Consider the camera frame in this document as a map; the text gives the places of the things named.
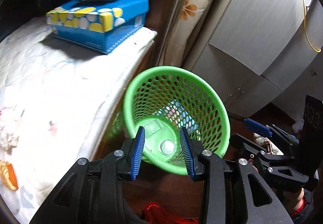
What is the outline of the person right hand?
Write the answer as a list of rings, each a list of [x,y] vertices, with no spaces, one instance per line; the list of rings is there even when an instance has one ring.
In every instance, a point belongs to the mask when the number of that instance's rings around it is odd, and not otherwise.
[[[296,193],[284,191],[285,197],[284,207],[289,214],[296,212],[303,206],[304,188],[301,188]]]

